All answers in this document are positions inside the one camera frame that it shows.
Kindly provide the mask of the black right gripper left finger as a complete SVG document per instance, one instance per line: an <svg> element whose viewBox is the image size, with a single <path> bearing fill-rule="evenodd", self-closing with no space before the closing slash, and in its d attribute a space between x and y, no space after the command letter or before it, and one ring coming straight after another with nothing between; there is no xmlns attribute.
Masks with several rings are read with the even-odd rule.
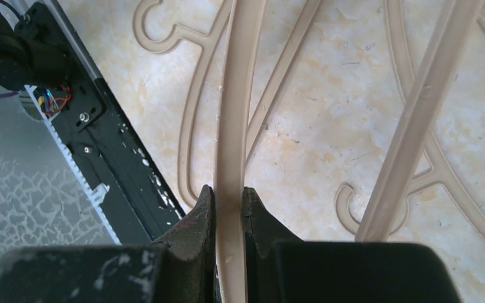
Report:
<svg viewBox="0 0 485 303"><path fill-rule="evenodd" d="M0 257L0 302L215 302L215 198L150 244L21 247Z"/></svg>

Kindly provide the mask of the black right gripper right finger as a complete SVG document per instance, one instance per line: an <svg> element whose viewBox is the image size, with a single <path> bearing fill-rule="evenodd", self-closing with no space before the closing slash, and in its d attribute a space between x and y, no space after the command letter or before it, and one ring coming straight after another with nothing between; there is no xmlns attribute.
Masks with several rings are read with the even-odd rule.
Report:
<svg viewBox="0 0 485 303"><path fill-rule="evenodd" d="M442 260L398 242L303 241L258 193L242 197L250 302L459 302Z"/></svg>

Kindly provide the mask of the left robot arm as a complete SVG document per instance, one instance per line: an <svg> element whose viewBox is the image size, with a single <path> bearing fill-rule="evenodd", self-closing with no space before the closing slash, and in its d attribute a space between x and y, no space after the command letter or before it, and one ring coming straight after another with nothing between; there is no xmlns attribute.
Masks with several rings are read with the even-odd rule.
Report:
<svg viewBox="0 0 485 303"><path fill-rule="evenodd" d="M0 86L59 87L69 75L69 59L56 46L18 35L0 12Z"/></svg>

